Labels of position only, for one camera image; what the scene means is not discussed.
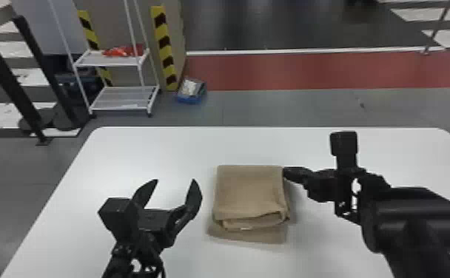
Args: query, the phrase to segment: black stand base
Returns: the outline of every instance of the black stand base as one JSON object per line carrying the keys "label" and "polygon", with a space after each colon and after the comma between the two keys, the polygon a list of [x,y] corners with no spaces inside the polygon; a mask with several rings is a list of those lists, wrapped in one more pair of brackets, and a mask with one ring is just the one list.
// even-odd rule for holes
{"label": "black stand base", "polygon": [[50,142],[52,142],[53,139],[50,137],[45,138],[44,141],[38,140],[37,144],[35,146],[49,146]]}
{"label": "black stand base", "polygon": [[70,119],[64,114],[60,106],[56,105],[54,106],[53,109],[56,111],[56,116],[54,117],[53,125],[55,128],[63,132],[82,128],[90,120],[89,113],[86,111],[84,107],[73,107],[73,111],[76,115],[77,120],[76,123],[70,121]]}
{"label": "black stand base", "polygon": [[[42,119],[41,122],[38,123],[38,127],[40,129],[46,129],[47,127],[52,127],[53,119],[56,116],[56,112],[51,108],[44,108],[37,110],[37,112],[40,114],[40,117]],[[30,128],[30,125],[24,118],[19,120],[18,122],[18,128],[25,133],[31,133],[32,129]]]}

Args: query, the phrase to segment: beige towel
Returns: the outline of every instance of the beige towel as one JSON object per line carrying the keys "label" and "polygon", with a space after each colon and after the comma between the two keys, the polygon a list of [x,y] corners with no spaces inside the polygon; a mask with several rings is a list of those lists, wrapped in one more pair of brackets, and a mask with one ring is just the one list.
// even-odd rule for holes
{"label": "beige towel", "polygon": [[285,241],[289,206],[280,166],[219,166],[208,233],[231,240]]}

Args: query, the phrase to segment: tiled floor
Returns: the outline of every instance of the tiled floor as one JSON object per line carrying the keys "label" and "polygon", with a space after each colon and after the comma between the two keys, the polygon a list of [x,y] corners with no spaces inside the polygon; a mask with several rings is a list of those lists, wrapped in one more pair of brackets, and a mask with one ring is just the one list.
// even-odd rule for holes
{"label": "tiled floor", "polygon": [[188,50],[410,47],[428,40],[384,4],[189,0],[182,9]]}
{"label": "tiled floor", "polygon": [[436,126],[450,132],[450,89],[211,92],[197,106],[166,95],[154,118],[99,115],[78,138],[58,138],[48,147],[0,139],[0,273],[99,126]]}

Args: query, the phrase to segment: wall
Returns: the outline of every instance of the wall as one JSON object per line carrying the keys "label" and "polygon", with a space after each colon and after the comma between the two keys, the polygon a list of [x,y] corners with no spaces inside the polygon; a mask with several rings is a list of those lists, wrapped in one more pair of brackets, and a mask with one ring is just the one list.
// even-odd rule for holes
{"label": "wall", "polygon": [[[73,1],[52,0],[52,2],[71,51],[83,53],[86,48],[85,37]],[[11,0],[11,3],[16,13],[28,20],[43,53],[66,53],[48,0]]]}

